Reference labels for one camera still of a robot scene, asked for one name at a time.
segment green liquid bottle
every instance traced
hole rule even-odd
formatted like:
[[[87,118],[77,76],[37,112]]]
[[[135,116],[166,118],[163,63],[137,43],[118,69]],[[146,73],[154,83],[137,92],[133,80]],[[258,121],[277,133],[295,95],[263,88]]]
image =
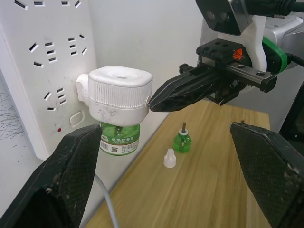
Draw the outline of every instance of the green liquid bottle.
[[[100,149],[105,153],[121,156],[134,152],[138,147],[140,125],[119,127],[108,123],[100,123],[103,133]]]
[[[179,133],[173,140],[173,149],[175,152],[186,153],[191,148],[192,139],[186,129],[186,123],[183,123],[183,128],[180,129]]]

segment gray surface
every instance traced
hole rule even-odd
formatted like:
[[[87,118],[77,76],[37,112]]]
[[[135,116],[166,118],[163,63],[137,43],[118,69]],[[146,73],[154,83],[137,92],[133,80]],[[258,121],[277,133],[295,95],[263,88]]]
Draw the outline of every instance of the gray surface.
[[[200,43],[207,43],[217,37],[217,32],[212,31],[206,22],[203,22]],[[271,130],[279,132],[303,80],[304,68],[297,66],[280,73],[276,87],[269,93],[265,94],[254,88],[249,92],[241,93],[227,105],[268,113]]]

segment white bottle cap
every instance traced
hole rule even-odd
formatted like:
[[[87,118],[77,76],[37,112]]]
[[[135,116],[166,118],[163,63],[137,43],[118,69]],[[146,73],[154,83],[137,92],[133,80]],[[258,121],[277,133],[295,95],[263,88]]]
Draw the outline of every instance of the white bottle cap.
[[[168,149],[167,154],[163,159],[163,165],[167,168],[173,168],[176,165],[176,157],[173,149]]]
[[[182,132],[182,129],[180,129],[180,131],[179,131],[179,134],[180,135],[188,135],[189,134],[189,132],[188,132],[188,130],[187,129],[185,129],[185,132]]]

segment metal wick rod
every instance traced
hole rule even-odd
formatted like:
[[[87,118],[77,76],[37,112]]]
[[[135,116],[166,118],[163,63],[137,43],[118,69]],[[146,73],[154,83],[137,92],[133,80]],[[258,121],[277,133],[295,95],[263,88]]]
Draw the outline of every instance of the metal wick rod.
[[[182,123],[182,130],[181,132],[185,133],[186,132],[186,122]]]

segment electrical outlet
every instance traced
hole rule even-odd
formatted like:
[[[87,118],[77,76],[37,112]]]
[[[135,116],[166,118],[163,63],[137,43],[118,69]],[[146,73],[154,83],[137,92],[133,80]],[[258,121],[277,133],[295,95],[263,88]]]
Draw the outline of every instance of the electrical outlet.
[[[0,69],[38,158],[64,135],[96,121],[76,79],[96,69],[88,0],[5,0]]]

